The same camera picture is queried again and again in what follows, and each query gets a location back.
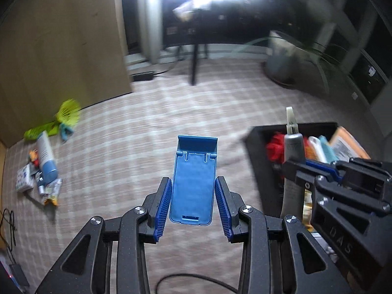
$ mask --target checkered fabric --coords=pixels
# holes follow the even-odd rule
[[[189,85],[188,73],[189,62],[185,61],[153,81],[134,83],[134,93],[82,110],[68,142],[59,136],[50,138],[63,179],[54,223],[14,190],[16,173],[35,145],[21,141],[9,149],[3,207],[15,212],[14,255],[32,293],[90,217],[122,216],[155,192],[163,176],[172,177],[179,134],[218,137],[216,174],[223,175],[230,190],[240,193],[246,204],[259,209],[242,138],[253,126],[285,123],[286,106],[294,107],[299,123],[336,121],[371,156],[380,151],[361,115],[276,85],[263,75],[256,60],[201,60],[196,86]],[[39,198],[36,189],[31,195]],[[174,272],[204,274],[237,287],[241,255],[242,245],[228,243],[223,234],[216,202],[208,227],[174,224],[168,219],[159,243],[146,245],[151,290],[158,279]],[[111,293],[116,292],[115,271],[116,244]],[[167,280],[160,288],[161,294],[217,291],[228,293],[189,278]]]

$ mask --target silver screw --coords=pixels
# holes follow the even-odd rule
[[[244,213],[251,213],[253,211],[253,208],[250,205],[243,205],[241,207],[241,211]]]
[[[145,207],[136,207],[134,209],[134,212],[137,214],[143,214],[144,212],[146,212],[146,208]]]
[[[296,223],[297,217],[290,214],[290,215],[286,216],[286,221],[288,223]]]
[[[100,224],[102,222],[102,218],[101,217],[92,217],[90,219],[90,223],[93,225],[97,225]]]
[[[324,205],[328,203],[328,198],[324,197],[322,200],[317,201],[319,205]]]

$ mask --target red cloth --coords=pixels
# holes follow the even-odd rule
[[[308,138],[303,138],[304,146],[308,146]],[[285,135],[276,132],[271,141],[267,144],[267,156],[269,161],[274,163],[285,162]]]

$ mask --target blue gripper pad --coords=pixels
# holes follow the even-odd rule
[[[218,138],[178,136],[170,220],[209,225],[214,202]]]
[[[222,186],[218,179],[215,180],[215,197],[216,203],[218,204],[219,215],[221,217],[223,233],[226,235],[227,239],[231,241],[234,233],[231,226],[230,210],[229,206],[227,205]]]
[[[167,180],[165,190],[162,194],[161,202],[159,204],[158,210],[155,215],[155,229],[154,229],[154,239],[156,242],[163,235],[163,229],[165,228],[165,222],[167,213],[169,211],[170,199],[172,196],[172,184],[171,180]]]

